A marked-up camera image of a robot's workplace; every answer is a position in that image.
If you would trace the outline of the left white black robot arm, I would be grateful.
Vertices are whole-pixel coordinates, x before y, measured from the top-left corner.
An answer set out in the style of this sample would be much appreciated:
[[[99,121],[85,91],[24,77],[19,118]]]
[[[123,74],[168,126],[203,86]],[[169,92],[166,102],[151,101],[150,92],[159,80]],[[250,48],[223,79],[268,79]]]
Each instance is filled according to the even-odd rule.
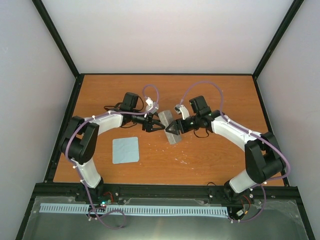
[[[86,195],[92,201],[99,201],[104,195],[104,181],[98,173],[93,155],[98,136],[116,128],[123,128],[132,122],[140,124],[142,130],[151,133],[163,130],[165,126],[154,116],[158,116],[158,101],[150,97],[127,92],[115,106],[105,106],[105,113],[98,116],[71,118],[59,142],[59,150],[72,164],[80,177],[80,183],[87,187]]]

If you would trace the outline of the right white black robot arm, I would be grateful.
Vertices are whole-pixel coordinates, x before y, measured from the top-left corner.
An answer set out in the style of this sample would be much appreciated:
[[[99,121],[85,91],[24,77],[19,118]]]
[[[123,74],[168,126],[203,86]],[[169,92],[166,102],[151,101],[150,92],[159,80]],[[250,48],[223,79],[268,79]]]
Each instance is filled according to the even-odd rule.
[[[271,132],[252,131],[231,120],[221,110],[212,111],[202,95],[189,103],[194,114],[190,115],[182,103],[176,105],[174,109],[181,118],[169,120],[165,131],[171,137],[179,137],[203,128],[226,138],[244,152],[245,169],[224,184],[224,195],[229,202],[236,201],[245,191],[271,180],[289,167]]]

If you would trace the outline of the light blue cleaning cloth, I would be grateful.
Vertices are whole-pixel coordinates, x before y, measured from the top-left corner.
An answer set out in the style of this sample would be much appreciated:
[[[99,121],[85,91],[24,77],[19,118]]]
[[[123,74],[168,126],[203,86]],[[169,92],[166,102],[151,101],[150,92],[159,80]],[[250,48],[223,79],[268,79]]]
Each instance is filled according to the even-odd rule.
[[[139,140],[137,137],[117,138],[112,140],[112,163],[136,163],[140,160]]]

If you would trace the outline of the grey glasses case green lining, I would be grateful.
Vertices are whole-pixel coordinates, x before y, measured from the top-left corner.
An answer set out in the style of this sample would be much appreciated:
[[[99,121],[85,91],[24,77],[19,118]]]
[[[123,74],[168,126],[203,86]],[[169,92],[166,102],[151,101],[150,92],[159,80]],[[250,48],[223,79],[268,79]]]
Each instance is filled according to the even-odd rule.
[[[159,117],[159,120],[160,120],[161,124],[165,126],[165,129],[174,120],[174,117],[173,117],[173,115],[172,115],[170,110],[164,110],[164,111],[159,112],[158,113],[158,117]],[[176,135],[176,134],[173,134],[173,133],[169,133],[166,130],[164,130],[164,133],[165,133],[165,135],[167,137],[167,140],[168,140],[170,145],[175,145],[175,144],[179,143],[182,140],[181,135]]]

